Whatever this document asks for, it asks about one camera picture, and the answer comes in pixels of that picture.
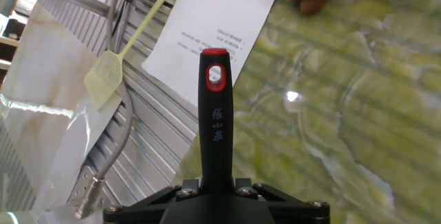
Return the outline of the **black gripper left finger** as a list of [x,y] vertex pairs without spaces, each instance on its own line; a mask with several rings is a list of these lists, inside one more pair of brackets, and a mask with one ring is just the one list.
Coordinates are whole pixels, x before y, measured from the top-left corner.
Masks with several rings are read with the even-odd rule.
[[199,195],[199,180],[186,179],[182,185],[168,185],[131,206],[103,211],[104,223],[160,223],[165,211],[173,203]]

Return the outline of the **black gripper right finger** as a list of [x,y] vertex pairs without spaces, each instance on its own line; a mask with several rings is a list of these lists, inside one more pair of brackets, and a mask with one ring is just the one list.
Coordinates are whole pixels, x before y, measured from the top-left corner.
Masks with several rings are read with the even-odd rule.
[[252,183],[248,178],[235,178],[234,186],[237,196],[256,201],[275,223],[330,224],[328,202],[303,202],[266,183]]

